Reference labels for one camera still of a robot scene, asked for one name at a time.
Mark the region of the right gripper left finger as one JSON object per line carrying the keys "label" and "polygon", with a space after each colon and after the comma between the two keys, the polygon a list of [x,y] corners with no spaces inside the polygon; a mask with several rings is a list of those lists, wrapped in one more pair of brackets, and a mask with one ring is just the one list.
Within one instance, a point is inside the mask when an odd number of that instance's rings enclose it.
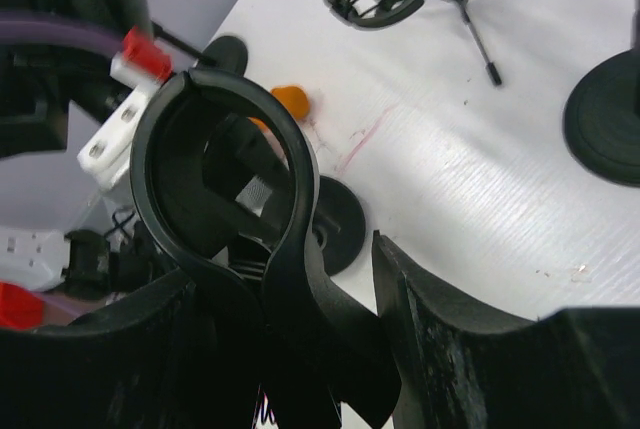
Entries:
{"label": "right gripper left finger", "polygon": [[174,271],[66,326],[2,330],[2,427],[251,427],[233,309]]}

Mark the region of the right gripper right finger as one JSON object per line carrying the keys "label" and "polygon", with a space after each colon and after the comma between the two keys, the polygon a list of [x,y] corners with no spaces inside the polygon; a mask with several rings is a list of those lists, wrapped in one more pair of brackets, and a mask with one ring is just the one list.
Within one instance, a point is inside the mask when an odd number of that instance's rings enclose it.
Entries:
{"label": "right gripper right finger", "polygon": [[479,301],[375,234],[379,317],[402,380],[398,428],[635,428],[639,311],[527,320]]}

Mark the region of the silver glitter microphone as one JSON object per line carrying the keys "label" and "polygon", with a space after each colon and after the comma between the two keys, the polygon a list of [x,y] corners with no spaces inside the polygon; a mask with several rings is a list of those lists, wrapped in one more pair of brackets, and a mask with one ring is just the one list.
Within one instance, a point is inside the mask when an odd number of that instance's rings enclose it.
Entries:
{"label": "silver glitter microphone", "polygon": [[241,190],[235,201],[260,216],[271,194],[272,189],[258,176],[254,176]]}

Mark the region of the black round base shock stand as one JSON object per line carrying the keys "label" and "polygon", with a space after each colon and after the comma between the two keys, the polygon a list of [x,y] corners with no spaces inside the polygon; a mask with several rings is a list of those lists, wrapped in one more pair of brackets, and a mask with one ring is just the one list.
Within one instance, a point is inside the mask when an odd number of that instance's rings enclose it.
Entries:
{"label": "black round base shock stand", "polygon": [[591,173],[639,185],[639,11],[631,48],[590,70],[571,91],[563,114],[564,140]]}

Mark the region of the orange microphone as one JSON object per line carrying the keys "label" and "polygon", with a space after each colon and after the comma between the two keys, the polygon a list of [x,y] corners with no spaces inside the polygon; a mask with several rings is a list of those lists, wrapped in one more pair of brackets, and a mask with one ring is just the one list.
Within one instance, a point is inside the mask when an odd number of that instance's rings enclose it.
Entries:
{"label": "orange microphone", "polygon": [[270,94],[278,100],[283,107],[297,121],[304,121],[311,112],[311,101],[307,93],[299,86],[277,86],[270,90]]}

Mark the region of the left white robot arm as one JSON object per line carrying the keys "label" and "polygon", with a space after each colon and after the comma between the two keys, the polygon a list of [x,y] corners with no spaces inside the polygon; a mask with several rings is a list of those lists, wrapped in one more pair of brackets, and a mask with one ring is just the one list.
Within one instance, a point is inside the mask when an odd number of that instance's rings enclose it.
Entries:
{"label": "left white robot arm", "polygon": [[130,90],[110,75],[147,0],[1,0],[1,155],[63,151],[69,106],[104,123]]}

